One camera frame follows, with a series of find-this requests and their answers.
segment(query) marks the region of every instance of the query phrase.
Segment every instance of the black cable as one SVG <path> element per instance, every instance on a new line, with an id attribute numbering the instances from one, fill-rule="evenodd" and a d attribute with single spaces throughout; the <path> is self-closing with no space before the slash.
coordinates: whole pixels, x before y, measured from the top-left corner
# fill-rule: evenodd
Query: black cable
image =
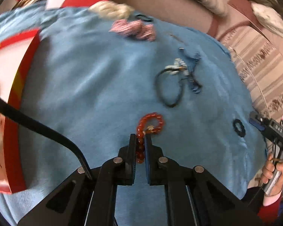
<path id="1" fill-rule="evenodd" d="M 251 203 L 254 201 L 254 199 L 259 195 L 260 191 L 263 191 L 263 185 L 258 186 L 258 191 L 256 192 L 256 194 L 253 196 L 253 198 L 251 199 L 251 201 L 248 203 L 248 207 L 251 205 Z"/>
<path id="2" fill-rule="evenodd" d="M 38 134 L 43 135 L 46 138 L 49 138 L 53 141 L 56 141 L 59 144 L 62 144 L 64 147 L 72 151 L 78 160 L 80 161 L 87 178 L 92 180 L 92 175 L 90 173 L 89 165 L 81 152 L 81 150 L 68 138 L 64 137 L 62 134 L 58 133 L 57 131 L 43 125 L 42 123 L 24 115 L 20 111 L 16 110 L 14 107 L 10 106 L 6 102 L 4 102 L 0 98 L 0 113 L 7 118 L 11 119 L 12 121 L 20 124 L 23 127 L 26 127 L 29 130 L 32 130 Z"/>
<path id="3" fill-rule="evenodd" d="M 275 153 L 276 153 L 276 145 L 275 144 L 273 145 L 273 148 L 274 148 L 274 150 L 273 150 L 273 158 L 275 159 Z"/>
<path id="4" fill-rule="evenodd" d="M 166 102 L 166 100 L 164 99 L 164 97 L 162 96 L 162 92 L 161 92 L 161 86 L 159 84 L 159 76 L 162 75 L 163 73 L 167 72 L 167 71 L 180 71 L 179 69 L 163 69 L 162 71 L 160 71 L 156 77 L 155 77 L 155 81 L 154 81 L 154 86 L 155 86 L 155 90 L 156 90 L 156 94 L 157 94 L 157 97 L 159 98 L 159 100 L 167 107 L 170 107 L 170 108 L 173 108 L 175 107 L 176 105 L 178 105 L 178 103 L 180 102 L 180 100 L 182 99 L 182 96 L 183 96 L 183 82 L 182 80 L 180 80 L 178 82 L 179 84 L 179 87 L 180 87 L 180 92 L 175 100 L 175 102 L 173 104 L 168 104 Z"/>

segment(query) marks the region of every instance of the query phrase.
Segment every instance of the metal screw head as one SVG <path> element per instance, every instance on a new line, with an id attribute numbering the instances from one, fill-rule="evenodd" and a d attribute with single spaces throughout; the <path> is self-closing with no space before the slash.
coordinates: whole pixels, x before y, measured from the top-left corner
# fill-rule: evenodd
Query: metal screw head
<path id="1" fill-rule="evenodd" d="M 160 163 L 167 163 L 168 162 L 168 158 L 167 157 L 160 157 L 159 160 L 158 160 Z"/>
<path id="2" fill-rule="evenodd" d="M 84 168 L 83 167 L 79 167 L 78 168 L 78 173 L 85 173 Z"/>
<path id="3" fill-rule="evenodd" d="M 113 159 L 113 162 L 116 163 L 116 164 L 122 163 L 122 158 L 121 158 L 121 157 L 115 157 L 115 158 Z"/>
<path id="4" fill-rule="evenodd" d="M 204 168 L 202 166 L 196 166 L 195 172 L 202 173 L 202 172 L 204 172 Z"/>

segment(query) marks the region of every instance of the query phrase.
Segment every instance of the red sleeve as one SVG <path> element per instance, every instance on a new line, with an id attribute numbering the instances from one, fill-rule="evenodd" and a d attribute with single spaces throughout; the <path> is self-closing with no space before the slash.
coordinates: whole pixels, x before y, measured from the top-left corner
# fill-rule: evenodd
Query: red sleeve
<path id="1" fill-rule="evenodd" d="M 277 219 L 280 202 L 281 196 L 275 203 L 268 206 L 261 206 L 258 216 L 265 224 L 271 224 Z"/>

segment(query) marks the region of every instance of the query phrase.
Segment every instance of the blue towel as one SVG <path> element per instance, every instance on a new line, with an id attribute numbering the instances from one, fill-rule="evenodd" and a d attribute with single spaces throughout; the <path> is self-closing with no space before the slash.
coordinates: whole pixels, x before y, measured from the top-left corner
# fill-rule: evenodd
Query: blue towel
<path id="1" fill-rule="evenodd" d="M 0 41 L 41 28 L 20 110 L 76 143 L 90 167 L 115 157 L 139 119 L 157 112 L 166 124 L 153 144 L 180 165 L 204 166 L 242 198 L 265 160 L 265 143 L 248 123 L 250 94 L 227 49 L 195 29 L 155 18 L 153 42 L 109 32 L 111 24 L 87 8 L 44 11 L 44 2 L 1 15 Z M 153 83 L 160 70 L 182 58 L 179 47 L 200 53 L 194 75 L 203 88 L 194 94 L 185 84 L 182 102 L 169 109 Z M 166 97 L 176 96 L 176 76 L 166 76 L 163 85 Z M 244 124 L 244 138 L 234 132 L 234 119 Z M 28 189 L 0 194 L 0 211 L 12 226 L 80 166 L 69 150 L 23 127 L 19 146 Z M 118 188 L 115 217 L 121 226 L 163 226 L 164 205 L 164 188 L 149 187 L 145 165 L 138 164 L 135 184 Z"/>

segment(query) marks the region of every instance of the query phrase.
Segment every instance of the bead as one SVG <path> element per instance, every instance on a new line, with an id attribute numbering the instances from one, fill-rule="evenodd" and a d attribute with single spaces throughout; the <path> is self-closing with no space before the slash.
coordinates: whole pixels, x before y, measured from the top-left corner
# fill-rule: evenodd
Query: bead
<path id="1" fill-rule="evenodd" d="M 143 126 L 143 125 L 138 125 L 137 126 L 137 128 L 136 128 L 136 130 L 137 129 L 139 129 L 141 132 L 144 130 L 144 128 L 145 128 L 145 126 Z"/>
<path id="2" fill-rule="evenodd" d="M 138 144 L 144 145 L 144 139 L 138 139 Z"/>
<path id="3" fill-rule="evenodd" d="M 140 153 L 140 152 L 136 153 L 136 157 L 137 157 L 137 159 L 140 159 L 140 160 L 144 160 L 145 159 L 144 153 Z"/>
<path id="4" fill-rule="evenodd" d="M 144 150 L 145 150 L 145 147 L 144 147 L 143 144 L 139 144 L 139 145 L 136 147 L 136 151 L 137 151 L 138 153 L 143 153 Z"/>
<path id="5" fill-rule="evenodd" d="M 144 133 L 143 132 L 137 133 L 136 136 L 137 136 L 138 139 L 143 139 Z"/>
<path id="6" fill-rule="evenodd" d="M 143 164 L 144 161 L 145 161 L 145 160 L 136 159 L 136 162 L 137 162 L 138 164 Z"/>
<path id="7" fill-rule="evenodd" d="M 161 127 L 156 127 L 152 130 L 153 134 L 158 134 L 161 131 Z"/>
<path id="8" fill-rule="evenodd" d="M 146 119 L 145 119 L 145 120 L 141 120 L 141 121 L 139 122 L 139 126 L 144 127 L 144 126 L 145 126 L 145 124 L 146 124 L 146 122 L 147 122 L 147 120 L 146 120 Z"/>

